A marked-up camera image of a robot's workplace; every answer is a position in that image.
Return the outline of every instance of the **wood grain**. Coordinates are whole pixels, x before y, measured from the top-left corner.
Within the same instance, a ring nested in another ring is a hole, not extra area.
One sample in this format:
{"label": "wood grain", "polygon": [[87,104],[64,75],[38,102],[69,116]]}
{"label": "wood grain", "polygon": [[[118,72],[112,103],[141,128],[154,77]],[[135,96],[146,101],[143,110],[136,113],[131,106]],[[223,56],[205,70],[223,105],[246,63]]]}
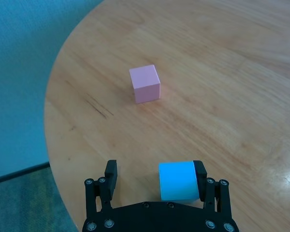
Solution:
{"label": "wood grain", "polygon": [[[148,64],[161,100],[136,105],[129,69]],[[58,55],[45,134],[78,229],[108,159],[114,207],[159,200],[159,162],[202,160],[242,232],[290,232],[290,0],[105,0]]]}

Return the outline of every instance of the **cube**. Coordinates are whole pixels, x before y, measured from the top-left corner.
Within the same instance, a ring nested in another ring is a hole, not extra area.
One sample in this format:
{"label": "cube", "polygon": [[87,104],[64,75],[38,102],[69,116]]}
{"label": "cube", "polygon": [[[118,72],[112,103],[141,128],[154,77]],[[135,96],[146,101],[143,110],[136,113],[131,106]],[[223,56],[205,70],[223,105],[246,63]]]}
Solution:
{"label": "cube", "polygon": [[129,72],[136,103],[149,102],[160,98],[160,80],[153,64],[130,69]]}
{"label": "cube", "polygon": [[160,163],[162,201],[192,202],[199,199],[199,188],[193,161]]}

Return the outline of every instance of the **pink cube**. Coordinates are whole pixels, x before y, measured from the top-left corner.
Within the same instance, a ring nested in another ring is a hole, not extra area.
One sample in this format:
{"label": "pink cube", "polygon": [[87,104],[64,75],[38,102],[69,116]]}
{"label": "pink cube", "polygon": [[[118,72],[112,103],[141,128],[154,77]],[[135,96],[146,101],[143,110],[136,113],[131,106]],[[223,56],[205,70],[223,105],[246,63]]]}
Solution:
{"label": "pink cube", "polygon": [[149,102],[160,98],[160,80],[153,64],[130,69],[129,72],[136,103]]}

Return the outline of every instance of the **blue wall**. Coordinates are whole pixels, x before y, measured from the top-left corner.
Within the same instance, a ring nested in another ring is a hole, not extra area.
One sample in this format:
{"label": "blue wall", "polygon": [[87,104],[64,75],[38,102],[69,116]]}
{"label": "blue wall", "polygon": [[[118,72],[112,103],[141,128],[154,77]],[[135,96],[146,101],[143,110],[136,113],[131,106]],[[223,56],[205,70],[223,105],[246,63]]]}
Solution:
{"label": "blue wall", "polygon": [[48,162],[43,110],[67,36],[101,0],[0,0],[0,176]]}

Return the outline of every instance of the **round wooden table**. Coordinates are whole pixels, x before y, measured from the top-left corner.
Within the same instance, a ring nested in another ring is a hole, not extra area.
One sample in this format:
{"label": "round wooden table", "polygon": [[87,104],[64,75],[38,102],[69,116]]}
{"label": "round wooden table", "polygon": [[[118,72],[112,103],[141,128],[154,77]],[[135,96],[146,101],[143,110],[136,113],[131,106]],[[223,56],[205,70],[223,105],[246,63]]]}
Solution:
{"label": "round wooden table", "polygon": [[[149,64],[161,99],[135,104],[129,69]],[[62,47],[44,119],[79,230],[84,180],[116,159],[113,207],[158,201],[159,162],[202,160],[240,231],[290,232],[290,1],[105,0]]]}

